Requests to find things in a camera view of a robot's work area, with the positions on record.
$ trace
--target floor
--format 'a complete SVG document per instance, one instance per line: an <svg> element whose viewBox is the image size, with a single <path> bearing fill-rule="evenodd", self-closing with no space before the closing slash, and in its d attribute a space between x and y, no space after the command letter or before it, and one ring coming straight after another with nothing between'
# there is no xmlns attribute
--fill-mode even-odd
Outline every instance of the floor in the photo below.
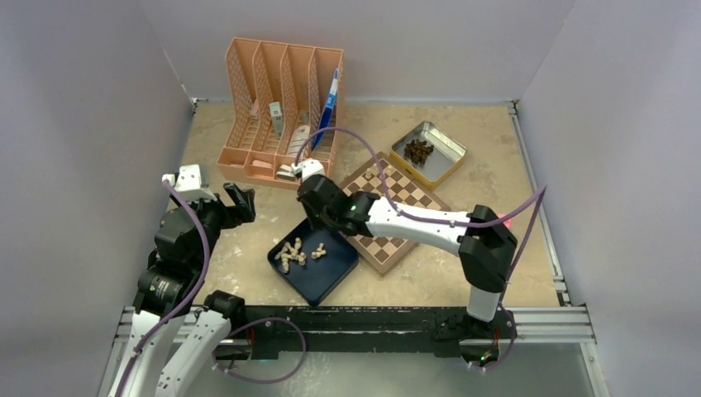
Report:
<svg viewBox="0 0 701 397"><path fill-rule="evenodd" d="M367 139L376 151L389 147L419 122L429 120L467 146L465 163L434 193L454 211L470 211L475 204L507 213L531 195L516 132L505 107L347 105L348 127ZM231 104L200 104L185 149L183 164L209 167L212 190L223 193L226 182L217 157L233 123ZM341 138L331 177L342 181L370 154L350 136ZM257 219L222 232L212 253L207 282L195 303L215 289L237 294L247 304L306 304L271 268L267 252L304 219L292 190L249 184L255 188ZM512 231L521 241L530 212L515 218ZM420 245L385 277L360 261L322 305L462 306L470 286L458 258ZM504 298L506 306L559 306L551 266L540 225L537 224Z"/></svg>

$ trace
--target small white box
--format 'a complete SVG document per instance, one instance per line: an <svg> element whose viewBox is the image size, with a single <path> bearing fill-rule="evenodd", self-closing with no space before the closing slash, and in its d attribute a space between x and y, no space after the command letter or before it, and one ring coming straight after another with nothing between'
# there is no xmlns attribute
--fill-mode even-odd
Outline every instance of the small white box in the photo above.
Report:
<svg viewBox="0 0 701 397"><path fill-rule="evenodd" d="M275 130L275 135L280 139L283 134L284 120L283 111L280 108L280 102L273 102L270 104L270 118L273 121L273 130Z"/></svg>

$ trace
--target gray floor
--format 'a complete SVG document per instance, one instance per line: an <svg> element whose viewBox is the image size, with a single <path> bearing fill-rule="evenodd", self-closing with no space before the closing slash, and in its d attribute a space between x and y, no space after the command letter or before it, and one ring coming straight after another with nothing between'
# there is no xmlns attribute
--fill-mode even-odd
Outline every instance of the gray floor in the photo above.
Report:
<svg viewBox="0 0 701 397"><path fill-rule="evenodd" d="M298 358L299 353L281 353L278 360L242 362L237 370L272 379L292 369ZM589 397L593 391L579 345L520 344L484 375L466 370L461 359L417 353L311 353L298 374L277 385L246 383L205 366L189 395Z"/></svg>

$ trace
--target peach plastic magazine rack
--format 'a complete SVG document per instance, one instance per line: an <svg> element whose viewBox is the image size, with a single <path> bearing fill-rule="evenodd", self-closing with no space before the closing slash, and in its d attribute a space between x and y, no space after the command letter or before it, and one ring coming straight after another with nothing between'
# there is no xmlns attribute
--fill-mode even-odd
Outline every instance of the peach plastic magazine rack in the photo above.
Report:
<svg viewBox="0 0 701 397"><path fill-rule="evenodd" d="M322 101L326 100L336 69L338 94L331 125L343 120L346 110L343 50L235 38L226 61L235 116L217 161L224 178L297 189L299 181L278 178L276 173L281 165L294 162L294 155L286 155L294 130L306 123L312 132L316 130ZM258 120L250 117L250 107L256 99ZM284 128L279 139L270 119L272 102L280 102L283 110ZM309 146L305 149L303 158L321 161L330 175L337 149L336 133L328 132L314 151Z"/></svg>

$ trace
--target light chessboard square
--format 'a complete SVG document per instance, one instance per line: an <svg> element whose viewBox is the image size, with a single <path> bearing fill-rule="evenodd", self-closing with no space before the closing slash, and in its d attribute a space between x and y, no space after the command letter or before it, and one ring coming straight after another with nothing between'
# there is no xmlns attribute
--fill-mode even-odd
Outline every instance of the light chessboard square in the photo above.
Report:
<svg viewBox="0 0 701 397"><path fill-rule="evenodd" d="M386 154L378 153L378 159L383 168L389 165L393 169L390 175L385 176L385 179L389 188L389 197L394 202L441 211L451 210L433 192L419 184L411 175L401 171ZM346 194L364 191L383 195L382 180L379 175L365 178L365 172L373 165L374 160L368 160L346 178L339 187ZM379 275L387 274L399 260L417 245L416 242L396 237L354 236L348 237L348 242L358 250Z"/></svg>

